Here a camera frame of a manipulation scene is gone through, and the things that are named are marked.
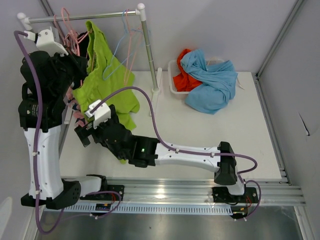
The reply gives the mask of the lime green shorts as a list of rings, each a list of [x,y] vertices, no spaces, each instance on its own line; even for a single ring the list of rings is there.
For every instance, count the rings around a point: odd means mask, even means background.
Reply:
[[[72,91],[82,114],[93,102],[102,100],[125,86],[132,86],[135,80],[135,75],[113,56],[104,33],[90,20],[86,21],[85,25],[89,31],[88,76],[81,87]],[[137,113],[140,103],[131,90],[116,94],[106,103],[115,106],[119,121],[126,129],[132,131],[136,128],[130,113]]]

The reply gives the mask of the blue wire hanger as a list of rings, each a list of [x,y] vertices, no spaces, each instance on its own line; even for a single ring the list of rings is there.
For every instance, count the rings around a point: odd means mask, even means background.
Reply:
[[[109,80],[121,67],[124,67],[124,75],[126,71],[126,58],[127,58],[127,52],[128,52],[128,43],[129,43],[129,35],[128,31],[126,30],[125,26],[125,11],[128,9],[125,9],[121,13],[121,21],[123,26],[123,35],[118,40],[114,51],[112,52],[111,59],[108,61],[107,66],[102,72],[102,79],[104,81]],[[130,24],[130,27],[134,31],[134,36],[132,40],[132,46],[131,46],[131,54],[129,59],[129,67],[132,68],[136,61],[138,50],[142,46],[149,46],[148,43],[145,41],[144,33],[149,33],[149,30],[144,30],[143,24],[140,23],[139,25],[132,26]]]

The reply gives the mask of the orange shorts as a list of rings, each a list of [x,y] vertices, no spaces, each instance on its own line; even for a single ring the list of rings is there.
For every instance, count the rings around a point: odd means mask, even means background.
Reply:
[[[202,84],[201,81],[193,78],[191,75],[186,73],[181,66],[181,60],[182,58],[187,54],[191,52],[190,49],[184,49],[178,56],[176,63],[178,66],[178,69],[180,70],[180,73],[173,77],[174,86],[176,87],[178,92],[190,92],[196,87],[200,86]]]

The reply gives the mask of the light blue shorts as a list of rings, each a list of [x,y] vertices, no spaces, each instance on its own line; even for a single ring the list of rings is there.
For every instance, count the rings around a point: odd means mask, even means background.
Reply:
[[[214,115],[234,99],[238,73],[232,61],[208,65],[204,52],[196,49],[184,55],[180,65],[189,76],[201,82],[185,98],[189,107]]]

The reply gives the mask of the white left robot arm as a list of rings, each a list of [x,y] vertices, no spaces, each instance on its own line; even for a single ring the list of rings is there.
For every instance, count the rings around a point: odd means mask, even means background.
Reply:
[[[81,197],[108,196],[107,179],[102,175],[62,178],[59,163],[59,141],[66,108],[64,98],[69,88],[79,87],[87,76],[87,58],[73,53],[50,56],[45,51],[28,54],[36,71],[42,99],[26,59],[20,72],[25,79],[22,101],[18,107],[20,126],[28,143],[30,189],[21,198],[27,207],[44,205],[60,210],[76,204]]]

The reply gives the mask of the pink patterned shorts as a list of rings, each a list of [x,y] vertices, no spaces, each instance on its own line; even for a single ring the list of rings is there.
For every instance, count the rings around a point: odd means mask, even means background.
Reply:
[[[80,105],[75,99],[73,95],[73,89],[71,87],[69,87],[66,92],[66,98],[67,98],[67,106],[71,108],[71,110],[73,111],[73,117],[75,118],[75,126],[84,127],[88,123],[88,121],[86,120],[85,116],[82,114]]]

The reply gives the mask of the metal clothes rack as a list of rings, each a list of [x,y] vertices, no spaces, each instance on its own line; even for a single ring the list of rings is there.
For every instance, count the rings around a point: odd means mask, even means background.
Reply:
[[[155,121],[155,113],[158,105],[158,97],[161,92],[161,89],[159,88],[159,84],[161,83],[161,79],[162,79],[162,68],[159,67],[158,69],[155,69],[154,59],[152,56],[151,43],[149,38],[149,31],[147,27],[145,5],[143,3],[139,3],[137,5],[137,8],[133,11],[125,10],[123,12],[74,15],[74,16],[71,16],[69,19],[72,21],[91,20],[91,19],[123,17],[125,15],[139,16],[141,21],[141,27],[142,27],[142,32],[144,36],[146,53],[147,53],[148,62],[149,62],[149,69],[150,69],[151,79],[153,84],[152,98],[149,101],[149,108],[150,108],[149,115],[152,117],[152,120]],[[25,28],[24,32],[27,34],[25,38],[31,41],[35,41],[36,47],[39,50],[44,50],[51,55],[55,53],[59,53],[60,55],[63,55],[67,52],[67,50],[62,46],[61,43],[54,40],[55,34],[53,30],[48,28],[43,32],[43,35],[41,35],[40,33],[36,34],[32,32],[33,30],[32,24],[49,23],[49,22],[56,23],[59,21],[63,21],[65,19],[63,16],[59,16],[59,17],[47,16],[42,18],[34,18],[34,17],[29,18],[24,13],[19,12],[17,14],[17,19],[21,22],[21,24]]]

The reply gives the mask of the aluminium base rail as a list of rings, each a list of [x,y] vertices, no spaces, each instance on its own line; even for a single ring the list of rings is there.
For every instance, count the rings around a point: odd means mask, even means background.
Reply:
[[[212,202],[212,179],[138,179],[111,178],[110,185],[123,185],[126,203],[146,204],[205,204]],[[262,206],[305,206],[300,186],[288,182],[259,182]]]

